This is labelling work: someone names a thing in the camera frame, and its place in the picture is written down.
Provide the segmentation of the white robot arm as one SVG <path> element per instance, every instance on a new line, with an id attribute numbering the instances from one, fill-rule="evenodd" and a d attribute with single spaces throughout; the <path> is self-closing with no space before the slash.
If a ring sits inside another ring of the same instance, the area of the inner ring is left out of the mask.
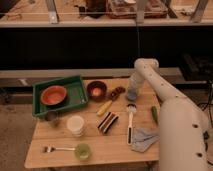
<path id="1" fill-rule="evenodd" d="M 147 81 L 162 101 L 159 110 L 159 171 L 208 171 L 203 134 L 209 128 L 208 117 L 184 93 L 158 72 L 156 59 L 139 58 L 129 78 L 128 94 L 137 98 Z"/>

